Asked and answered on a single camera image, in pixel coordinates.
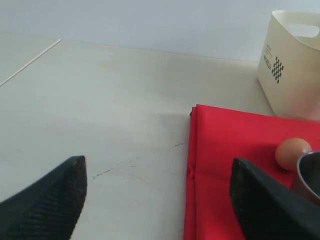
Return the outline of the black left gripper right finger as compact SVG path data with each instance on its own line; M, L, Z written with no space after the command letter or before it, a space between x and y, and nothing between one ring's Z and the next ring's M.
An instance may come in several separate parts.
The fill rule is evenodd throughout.
M245 158L234 158L229 197L247 240L318 240L320 208Z

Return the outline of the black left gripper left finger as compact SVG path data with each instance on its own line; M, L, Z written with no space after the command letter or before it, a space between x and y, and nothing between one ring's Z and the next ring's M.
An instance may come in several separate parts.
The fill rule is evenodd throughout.
M0 203L2 240L69 240L87 195L84 156L72 156Z

